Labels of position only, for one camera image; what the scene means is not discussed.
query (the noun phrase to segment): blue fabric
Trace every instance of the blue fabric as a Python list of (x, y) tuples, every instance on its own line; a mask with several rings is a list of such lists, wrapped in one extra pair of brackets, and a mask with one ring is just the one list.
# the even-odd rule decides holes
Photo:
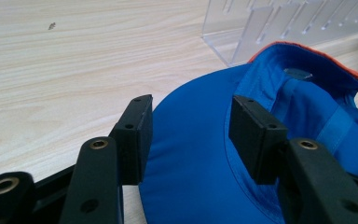
[[(311, 74), (300, 80), (285, 73)], [(148, 223), (283, 223), (275, 186), (257, 186), (229, 140), (233, 94), (254, 98), (289, 129), (329, 147), (358, 175), (358, 79), (323, 55), (276, 44), (251, 63), (197, 78), (153, 113), (140, 186)]]

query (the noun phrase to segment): light wood surface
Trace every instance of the light wood surface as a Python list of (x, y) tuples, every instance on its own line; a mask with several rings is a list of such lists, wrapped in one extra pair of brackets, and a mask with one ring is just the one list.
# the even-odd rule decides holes
[[(156, 106), (225, 68), (201, 39), (207, 6), (0, 0), (0, 174), (57, 173), (85, 141), (109, 134), (130, 99), (150, 93)], [(358, 70), (358, 36), (316, 48)], [(124, 197), (126, 222), (145, 223), (138, 189)]]

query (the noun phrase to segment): tabletop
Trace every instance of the tabletop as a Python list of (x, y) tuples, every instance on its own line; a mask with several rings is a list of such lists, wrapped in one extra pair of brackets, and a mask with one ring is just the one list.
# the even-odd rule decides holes
[[(84, 142), (108, 135), (132, 98), (153, 94), (155, 107), (226, 68), (201, 38), (207, 6), (0, 0), (0, 174), (57, 173)], [(315, 48), (358, 70), (358, 35)], [(124, 204), (126, 223), (145, 223), (137, 187), (124, 187)]]

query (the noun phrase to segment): blue cap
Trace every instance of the blue cap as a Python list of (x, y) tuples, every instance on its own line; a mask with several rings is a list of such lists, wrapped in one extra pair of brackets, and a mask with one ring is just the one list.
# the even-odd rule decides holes
[(286, 42), (178, 88), (153, 113), (140, 186), (148, 223), (284, 223), (276, 186), (256, 185), (228, 138), (232, 96), (257, 100), (289, 139), (321, 142), (358, 175), (357, 92), (358, 72)]

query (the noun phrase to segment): hat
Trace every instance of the hat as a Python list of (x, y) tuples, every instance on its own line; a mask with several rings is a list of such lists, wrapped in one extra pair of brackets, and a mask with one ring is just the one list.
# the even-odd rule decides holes
[(358, 72), (286, 42), (173, 91), (153, 112), (140, 185), (148, 223), (284, 223), (276, 186), (257, 185), (228, 138), (233, 95), (253, 98), (288, 128), (289, 139), (321, 142), (358, 175), (357, 92)]

